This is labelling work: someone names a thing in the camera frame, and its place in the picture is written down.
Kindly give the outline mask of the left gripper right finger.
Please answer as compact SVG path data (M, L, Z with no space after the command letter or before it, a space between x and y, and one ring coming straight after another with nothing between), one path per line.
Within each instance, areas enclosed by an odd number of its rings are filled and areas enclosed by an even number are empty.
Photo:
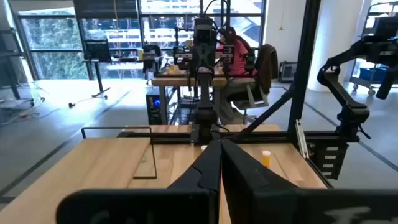
M296 185L222 140L222 178L232 223L298 223Z

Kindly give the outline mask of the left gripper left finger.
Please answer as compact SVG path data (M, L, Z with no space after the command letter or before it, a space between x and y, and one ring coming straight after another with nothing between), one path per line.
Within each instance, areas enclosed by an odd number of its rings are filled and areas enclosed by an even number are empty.
M167 188L176 195L168 203L187 223L218 223L221 190L221 143L213 140Z

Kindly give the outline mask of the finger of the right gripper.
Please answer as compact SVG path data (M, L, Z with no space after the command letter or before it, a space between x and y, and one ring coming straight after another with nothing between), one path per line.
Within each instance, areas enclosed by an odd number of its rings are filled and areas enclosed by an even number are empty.
M205 44L203 49L203 64L210 71L214 71L215 66L215 46Z
M193 68L195 69L196 72L199 71L199 69L202 67L203 51L204 51L204 44L195 44L193 46L192 62L193 62Z

